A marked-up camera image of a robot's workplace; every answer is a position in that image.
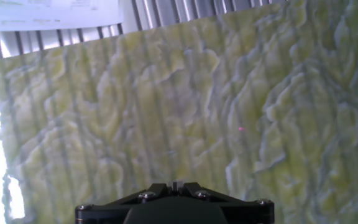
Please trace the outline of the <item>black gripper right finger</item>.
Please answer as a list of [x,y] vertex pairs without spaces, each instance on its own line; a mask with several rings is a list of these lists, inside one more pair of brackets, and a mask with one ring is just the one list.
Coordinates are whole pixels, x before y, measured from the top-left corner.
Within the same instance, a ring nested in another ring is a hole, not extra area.
[[175,195],[199,202],[206,207],[207,216],[217,215],[225,223],[275,223],[275,204],[266,198],[243,201],[196,182],[176,182]]

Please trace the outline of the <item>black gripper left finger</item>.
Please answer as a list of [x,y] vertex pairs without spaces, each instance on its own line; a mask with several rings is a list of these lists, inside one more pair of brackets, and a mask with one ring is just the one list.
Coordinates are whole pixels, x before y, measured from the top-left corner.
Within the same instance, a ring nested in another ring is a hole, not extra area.
[[156,183],[147,189],[105,205],[92,203],[79,205],[75,208],[75,224],[124,223],[132,208],[173,196],[174,192],[176,192],[176,182]]

